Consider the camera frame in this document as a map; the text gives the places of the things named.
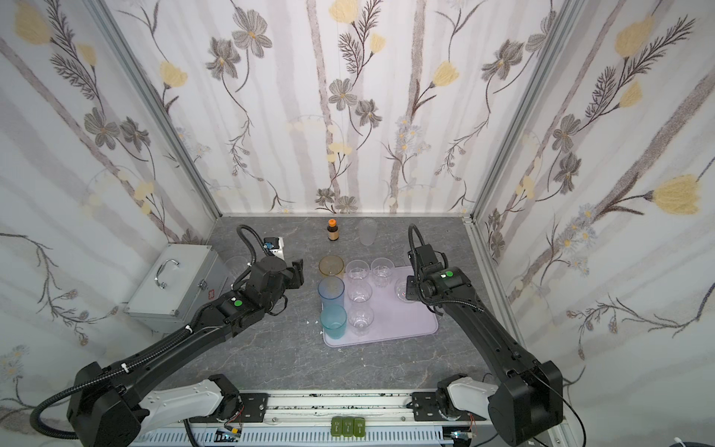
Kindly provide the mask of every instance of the floral wallpaper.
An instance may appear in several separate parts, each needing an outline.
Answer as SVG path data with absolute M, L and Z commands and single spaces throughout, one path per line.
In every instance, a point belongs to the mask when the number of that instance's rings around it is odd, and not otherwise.
M 226 213 L 469 213 L 560 1 L 110 0 Z
M 0 11 L 0 443 L 40 445 L 32 408 L 153 343 L 122 308 L 168 242 L 201 243 L 213 219 L 81 3 Z
M 715 439 L 714 24 L 707 1 L 587 1 L 478 216 L 590 446 Z

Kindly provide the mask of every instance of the silver metal case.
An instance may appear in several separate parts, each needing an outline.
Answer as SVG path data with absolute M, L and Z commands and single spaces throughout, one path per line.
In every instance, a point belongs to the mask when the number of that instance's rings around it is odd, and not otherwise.
M 228 274 L 210 245 L 169 244 L 124 311 L 152 330 L 174 332 L 219 297 Z

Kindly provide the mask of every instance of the brown glass bottle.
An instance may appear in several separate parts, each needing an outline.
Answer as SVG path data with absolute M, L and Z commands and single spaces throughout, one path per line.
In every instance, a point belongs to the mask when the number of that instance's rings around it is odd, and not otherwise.
M 340 237 L 340 230 L 337 228 L 337 222 L 335 219 L 330 219 L 327 221 L 327 238 L 330 240 L 337 240 Z

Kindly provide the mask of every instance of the gray marble table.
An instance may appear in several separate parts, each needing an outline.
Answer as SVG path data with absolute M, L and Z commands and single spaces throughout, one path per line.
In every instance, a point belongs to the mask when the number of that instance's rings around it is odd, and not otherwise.
M 329 348 L 316 324 L 320 314 L 317 284 L 320 259 L 338 255 L 368 262 L 390 258 L 407 265 L 405 246 L 408 225 L 415 223 L 427 243 L 447 254 L 450 265 L 461 267 L 487 305 L 485 287 L 478 272 L 467 232 L 458 217 L 376 217 L 378 236 L 369 247 L 358 238 L 361 217 L 337 216 L 340 239 L 327 239 L 328 217 L 223 217 L 209 239 L 223 260 L 249 257 L 235 228 L 250 225 L 262 237 L 283 236 L 285 259 L 302 257 L 305 284 L 289 290 L 288 309 L 277 317 L 266 316 L 230 341 L 208 350 L 177 371 L 161 388 L 184 386 L 211 374 L 225 374 L 239 389 L 366 389 L 434 388 L 439 380 L 466 373 L 481 380 L 488 371 L 479 352 L 447 315 L 438 317 L 433 335 Z

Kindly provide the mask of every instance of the blue plastic cup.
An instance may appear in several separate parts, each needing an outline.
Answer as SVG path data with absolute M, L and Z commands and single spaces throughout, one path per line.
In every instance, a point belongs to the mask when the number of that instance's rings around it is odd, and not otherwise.
M 323 308 L 330 305 L 343 306 L 345 304 L 345 283 L 337 276 L 324 277 L 317 285 Z
M 345 334 L 347 313 L 342 306 L 326 306 L 320 313 L 320 324 L 328 337 L 337 340 Z

